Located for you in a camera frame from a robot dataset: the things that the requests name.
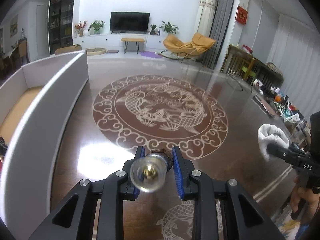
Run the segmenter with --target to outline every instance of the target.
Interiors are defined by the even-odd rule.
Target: red flowers
[[[75,25],[75,28],[76,28],[77,30],[83,31],[83,29],[84,29],[84,27],[86,26],[86,24],[87,24],[87,21],[84,21],[83,24],[82,24],[81,21],[80,21],[79,24],[76,24],[76,25]]]

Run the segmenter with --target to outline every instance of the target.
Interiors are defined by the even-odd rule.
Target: door
[[[48,5],[38,5],[36,11],[38,59],[50,56],[48,42]]]

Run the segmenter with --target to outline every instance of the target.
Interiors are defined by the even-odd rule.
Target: flower vase
[[[90,35],[90,32],[88,30],[83,31],[83,36],[89,36],[89,35]]]

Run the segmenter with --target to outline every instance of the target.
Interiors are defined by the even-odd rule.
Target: potted plant
[[[171,25],[170,22],[168,22],[168,24],[166,24],[164,21],[161,21],[162,25],[160,28],[162,28],[165,32],[167,32],[168,34],[172,33],[172,34],[176,34],[177,30],[179,29],[176,25]]]
[[[80,21],[78,24],[75,25],[75,28],[78,30],[78,33],[80,34],[80,37],[83,37],[83,30],[86,24],[87,24],[87,21],[84,21],[83,24]]]
[[[100,30],[104,27],[105,22],[95,20],[90,26],[89,26],[89,31],[90,29],[94,29],[94,34],[100,34]]]
[[[151,27],[150,35],[155,35],[156,34],[155,29],[157,28],[157,25],[151,24],[150,27]]]

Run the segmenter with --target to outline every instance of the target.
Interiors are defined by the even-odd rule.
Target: yellow cushion
[[[216,41],[201,35],[200,33],[195,33],[192,38],[192,42],[198,46],[205,48],[210,48]]]
[[[177,47],[180,48],[181,46],[183,46],[183,42],[180,41],[176,36],[169,34],[165,40],[171,44],[171,46],[173,47]]]

